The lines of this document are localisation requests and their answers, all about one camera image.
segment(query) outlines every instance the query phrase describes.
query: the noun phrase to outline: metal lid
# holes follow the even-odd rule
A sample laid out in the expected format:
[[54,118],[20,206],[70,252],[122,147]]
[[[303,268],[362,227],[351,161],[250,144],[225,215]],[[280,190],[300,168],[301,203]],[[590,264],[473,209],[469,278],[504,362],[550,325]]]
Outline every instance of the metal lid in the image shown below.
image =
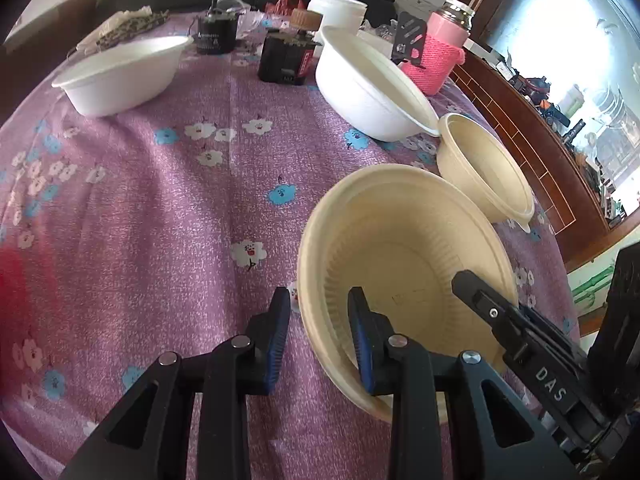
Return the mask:
[[293,9],[291,13],[291,27],[298,30],[315,31],[320,28],[322,22],[322,14],[313,12],[312,10]]

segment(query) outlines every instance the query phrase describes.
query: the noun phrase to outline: red object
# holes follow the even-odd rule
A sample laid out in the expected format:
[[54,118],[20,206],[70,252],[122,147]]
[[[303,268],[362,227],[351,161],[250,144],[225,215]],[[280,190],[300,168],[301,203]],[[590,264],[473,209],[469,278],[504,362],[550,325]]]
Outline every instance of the red object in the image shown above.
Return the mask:
[[298,0],[297,3],[292,3],[291,0],[278,0],[275,4],[264,6],[264,12],[281,16],[290,16],[293,9],[306,9],[306,5],[302,0]]
[[465,51],[427,34],[421,66],[404,63],[402,71],[426,95],[436,95],[453,67],[465,62]]

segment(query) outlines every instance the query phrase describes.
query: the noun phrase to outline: black device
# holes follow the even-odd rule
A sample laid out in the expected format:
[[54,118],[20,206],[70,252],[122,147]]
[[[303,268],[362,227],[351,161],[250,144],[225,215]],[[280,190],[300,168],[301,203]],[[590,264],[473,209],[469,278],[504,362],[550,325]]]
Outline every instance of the black device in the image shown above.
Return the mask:
[[209,9],[205,16],[198,16],[195,36],[198,54],[228,54],[236,47],[238,15],[219,9]]

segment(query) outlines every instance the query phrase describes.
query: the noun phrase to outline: metal pin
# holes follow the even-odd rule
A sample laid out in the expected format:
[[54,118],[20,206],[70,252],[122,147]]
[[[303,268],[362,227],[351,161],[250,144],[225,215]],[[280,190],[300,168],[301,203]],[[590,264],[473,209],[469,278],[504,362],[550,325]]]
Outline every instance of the metal pin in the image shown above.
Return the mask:
[[158,362],[162,366],[172,365],[177,360],[178,360],[178,354],[175,352],[164,352],[163,354],[160,354],[160,357],[158,358]]
[[231,346],[233,348],[244,348],[245,346],[249,346],[250,344],[251,340],[245,335],[237,335],[231,340]]
[[406,346],[408,343],[406,338],[401,334],[393,334],[391,337],[389,337],[388,341],[389,341],[389,344],[394,348],[402,348]]
[[462,360],[470,365],[477,365],[480,362],[480,354],[475,350],[467,350],[466,352],[462,352]]

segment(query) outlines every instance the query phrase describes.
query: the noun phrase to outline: cloth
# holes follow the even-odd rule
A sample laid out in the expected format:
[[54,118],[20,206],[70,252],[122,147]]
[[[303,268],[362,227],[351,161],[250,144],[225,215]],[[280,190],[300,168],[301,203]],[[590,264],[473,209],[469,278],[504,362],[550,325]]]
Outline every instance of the cloth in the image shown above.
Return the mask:
[[[192,20],[171,16],[149,35],[185,34]],[[157,98],[86,119],[50,86],[70,62],[0,128],[0,413],[45,480],[163,351],[210,351],[278,285],[295,306],[300,236],[331,186],[384,162],[437,172],[439,142],[375,142],[312,77],[261,82],[253,49],[218,57],[191,46]],[[451,80],[431,102],[489,128]],[[520,301],[577,338],[539,206],[530,226],[494,226]],[[251,397],[248,418],[254,479],[385,477],[389,425],[331,383],[297,313],[274,393]]]
[[464,62],[463,49],[427,34],[420,66],[405,62],[401,65],[401,69],[424,94],[433,96],[440,91],[453,67]]

